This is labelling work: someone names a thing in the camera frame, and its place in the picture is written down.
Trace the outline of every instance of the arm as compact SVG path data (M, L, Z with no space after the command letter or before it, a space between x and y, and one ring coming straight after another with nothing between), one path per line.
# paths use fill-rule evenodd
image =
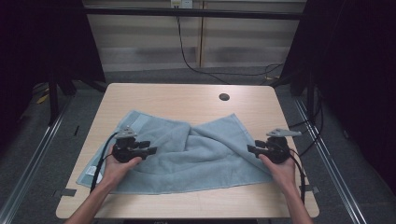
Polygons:
M141 161L140 157L136 157L127 163L119 163L114 157L107 157L102 181L65 223L91 223L107 194L121 182L128 170Z
M259 155L260 160L270 169L275 182L285 195L291 220L294 224L314 223L308 215L295 182L295 164L292 159L287 159L281 164L272 163L266 156Z

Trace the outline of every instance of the cable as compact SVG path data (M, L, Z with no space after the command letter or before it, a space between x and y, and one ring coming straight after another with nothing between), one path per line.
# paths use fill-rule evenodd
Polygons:
M101 153L101 156L100 156L100 160L99 160L98 164L96 165L95 174L93 175L93 180L92 180L92 182L91 182L91 191L90 191L90 193L91 193L91 192L95 189L95 187L96 187L96 181L97 181L97 179L98 179L99 172L100 172L100 170L101 170L101 168L102 168L103 162L105 161L105 159L106 159L108 156L111 155L111 154L110 154L110 155L107 155L106 157L104 157L104 156L105 156L105 153L106 153L106 149L107 149L108 143L110 142L110 140L111 140L116 134L117 134L117 133L113 133L113 134L110 135L110 137L108 137L108 139L107 139L107 141L106 141L106 143L105 143L105 146L104 146L103 149L102 149L102 153Z
M196 72L196 73L211 76L211 77L213 77L213 78L215 78L215 79L217 79L217 80L219 80L220 82L223 82L223 83L225 83L225 84L231 85L231 83L229 83L229 82L227 82L227 81L224 81L224 80L222 80L222 79L220 79L219 77L216 77L216 76L214 76L214 75L231 75L231 76L257 77L257 76L262 76L262 75L268 75L269 73L271 73L272 71L274 71L275 69L277 69L279 66L283 65L283 63L269 64L269 65L265 66L265 71L264 71L264 72L258 73L258 74L222 73L222 72L208 73L208 72L203 72L203 71L196 70L196 69L192 68L192 67L189 65L189 63L187 62L187 60L186 60L186 56L185 56L184 48L183 48L183 41L182 41L182 38L181 38L180 17L177 17L177 29L178 29L178 37L179 37L179 41L180 41L181 54L182 54L182 56L183 56L183 61L184 61L184 63L187 65L187 67L189 67L190 70L192 70L192 71L194 71L194 72ZM267 69L268 69L269 66L275 66L275 67L274 67L273 69L267 71Z
M318 94L318 101L317 101L317 111L315 112L315 114L314 114L314 119L316 118L316 116L318 115L318 113L320 112L320 110L321 110L321 107L322 107L322 97L320 97L319 96L319 94ZM291 124L291 125L289 125L289 128L291 129L291 128L294 128L294 127L297 127L297 126L300 126L300 125L302 125L302 124L305 124L305 123L307 123L309 120L308 119L305 119L305 120L303 120L303 121L301 121L301 122L298 122L298 123L295 123L295 124Z
M264 71L265 79L264 79L264 81L262 83L259 84L259 86L261 86L262 84L264 84L268 80L268 74L269 73L271 73L272 71L276 70L281 65L283 65L283 63L272 63L272 64L269 64L269 65L265 66L265 71ZM267 68L270 67L270 66L275 66L275 68L273 68L272 70L267 72Z
M269 86L275 89L281 85L286 85L288 83L291 83L291 80L296 76L296 74L300 74L302 71L304 71L304 69L299 69L293 73L288 74L286 77L282 75L278 80L271 83Z
M303 172L303 168L301 167L300 163L297 162L297 160L291 156L291 159L294 160L294 163L296 163L298 170L300 171L300 178L301 178L301 201L303 201L303 203L305 203L305 174Z
M300 153L300 157L302 157L306 152L308 152L308 150L318 141L318 139L320 138L320 134L321 134L321 132L322 132L322 130L323 130L323 126L324 126L324 123L323 123L323 120L324 120L324 118L323 118L323 108L322 108L322 106L320 106L320 129L319 129L319 131L318 131L318 134L315 136L315 139L314 139L314 141L311 143L311 145L309 145L307 148L306 148L306 150L304 150L302 153Z

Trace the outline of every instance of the wall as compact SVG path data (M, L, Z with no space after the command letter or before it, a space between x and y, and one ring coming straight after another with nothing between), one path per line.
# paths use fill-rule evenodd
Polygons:
M85 0L85 6L170 7L170 1ZM193 1L193 8L302 12L304 0ZM186 67L173 17L89 15L105 72ZM283 63L297 21L180 18L191 66Z

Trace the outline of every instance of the table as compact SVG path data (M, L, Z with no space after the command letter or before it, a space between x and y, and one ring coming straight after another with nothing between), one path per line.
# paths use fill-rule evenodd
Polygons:
M219 96L226 93L228 101ZM74 197L63 196L56 215L70 217L90 190L76 184L78 176L119 121L131 110L197 125L232 113L254 139L266 139L274 128L287 129L274 89L263 86L180 85L115 83L106 94L67 183L76 189ZM290 147L295 145L288 139ZM318 206L311 191L305 206L311 217ZM288 217L284 197L274 183L247 185L162 195L108 195L96 217L106 218L260 218Z

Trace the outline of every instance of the light blue towel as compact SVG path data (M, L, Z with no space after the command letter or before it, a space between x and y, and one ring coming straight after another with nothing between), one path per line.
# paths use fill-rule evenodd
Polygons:
M189 123L130 112L115 132L131 127L136 141L150 141L158 147L124 177L113 193L162 194L219 189L272 181L269 170L247 145L254 140L236 115L191 127ZM78 178L90 187L102 147Z

